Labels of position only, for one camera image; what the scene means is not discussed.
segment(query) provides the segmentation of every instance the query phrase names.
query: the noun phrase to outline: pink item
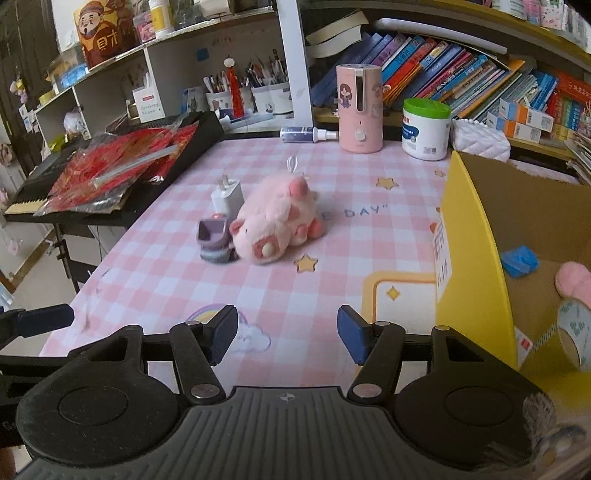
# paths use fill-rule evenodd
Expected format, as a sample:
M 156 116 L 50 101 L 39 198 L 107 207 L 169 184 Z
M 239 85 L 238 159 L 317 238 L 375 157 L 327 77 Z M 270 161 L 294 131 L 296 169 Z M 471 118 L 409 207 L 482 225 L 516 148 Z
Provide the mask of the pink item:
M 554 278 L 561 297 L 573 297 L 591 309 L 591 273 L 577 262 L 562 264 Z
M 289 245 L 322 236 L 314 197 L 302 176 L 281 173 L 264 178 L 230 225 L 236 253 L 265 264 L 277 260 Z
M 376 65 L 338 65 L 339 144 L 353 153 L 375 153 L 384 144 L 382 69 Z

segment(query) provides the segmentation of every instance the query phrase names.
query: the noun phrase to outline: white plastic container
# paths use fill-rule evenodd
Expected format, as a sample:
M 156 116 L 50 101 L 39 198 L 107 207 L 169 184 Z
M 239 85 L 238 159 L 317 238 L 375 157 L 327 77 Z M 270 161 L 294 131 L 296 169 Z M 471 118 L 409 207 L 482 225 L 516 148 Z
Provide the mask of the white plastic container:
M 173 15 L 168 0 L 149 0 L 148 5 L 156 38 L 163 38 L 174 32 Z
M 252 90 L 250 87 L 242 87 L 240 89 L 240 95 L 242 96 L 242 103 L 244 103 L 244 110 L 250 109 L 254 111 L 255 104 L 252 99 Z M 205 94 L 207 98 L 207 104 L 209 105 L 209 109 L 212 111 L 217 110 L 218 108 L 221 109 L 232 109 L 232 94 L 230 91 L 228 92 L 220 92 L 220 93 L 209 93 Z
M 434 100 L 407 98 L 403 114 L 402 149 L 421 160 L 437 161 L 445 158 L 452 110 Z
M 252 89 L 252 94 L 259 112 L 280 115 L 294 111 L 289 82 L 255 87 Z
M 232 109 L 232 95 L 230 92 L 220 93 L 209 93 L 205 94 L 207 98 L 207 104 L 211 111 L 215 111 L 218 108 L 221 109 Z

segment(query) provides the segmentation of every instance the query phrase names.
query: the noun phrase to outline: label on box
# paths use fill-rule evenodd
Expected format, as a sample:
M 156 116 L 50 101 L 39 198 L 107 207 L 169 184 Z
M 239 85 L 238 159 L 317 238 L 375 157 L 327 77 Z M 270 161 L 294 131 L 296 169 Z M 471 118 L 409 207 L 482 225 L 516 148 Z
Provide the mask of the label on box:
M 521 367 L 527 356 L 530 354 L 531 348 L 534 344 L 521 330 L 517 327 L 514 328 L 515 344 L 517 345 L 517 367 Z
M 449 279 L 452 277 L 452 258 L 449 254 L 447 231 L 443 222 L 443 212 L 439 216 L 435 235 L 433 236 L 433 252 L 435 253 L 435 284 L 437 286 L 437 301 L 441 299 Z

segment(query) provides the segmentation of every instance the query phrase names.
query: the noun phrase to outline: pen holder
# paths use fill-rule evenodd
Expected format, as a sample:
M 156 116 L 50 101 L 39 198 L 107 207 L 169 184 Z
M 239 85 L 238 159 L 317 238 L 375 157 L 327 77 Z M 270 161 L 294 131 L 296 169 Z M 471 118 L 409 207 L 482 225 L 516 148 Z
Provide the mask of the pen holder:
M 242 96 L 242 102 L 244 103 L 244 110 L 251 109 L 254 111 L 255 105 L 252 100 L 252 90 L 250 87 L 242 87 L 240 89 L 240 95 Z M 232 94 L 230 92 L 220 92 L 220 93 L 209 93 L 205 94 L 207 98 L 207 104 L 209 105 L 209 109 L 212 111 L 217 110 L 218 108 L 221 109 L 232 109 Z
M 252 94 L 259 112 L 280 115 L 294 110 L 289 82 L 253 88 Z
M 213 112 L 218 109 L 232 108 L 232 95 L 230 94 L 230 92 L 207 92 L 205 94 L 205 98 L 207 98 L 207 104 L 209 105 L 209 109 Z

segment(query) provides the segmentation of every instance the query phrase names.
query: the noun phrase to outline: blue object in box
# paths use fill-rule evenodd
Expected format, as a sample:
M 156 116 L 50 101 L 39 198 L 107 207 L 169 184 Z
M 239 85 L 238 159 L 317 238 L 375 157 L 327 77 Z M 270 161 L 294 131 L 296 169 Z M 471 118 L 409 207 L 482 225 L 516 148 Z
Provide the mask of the blue object in box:
M 501 254 L 501 265 L 511 278 L 525 277 L 540 266 L 538 258 L 529 248 L 521 245 L 519 248 Z

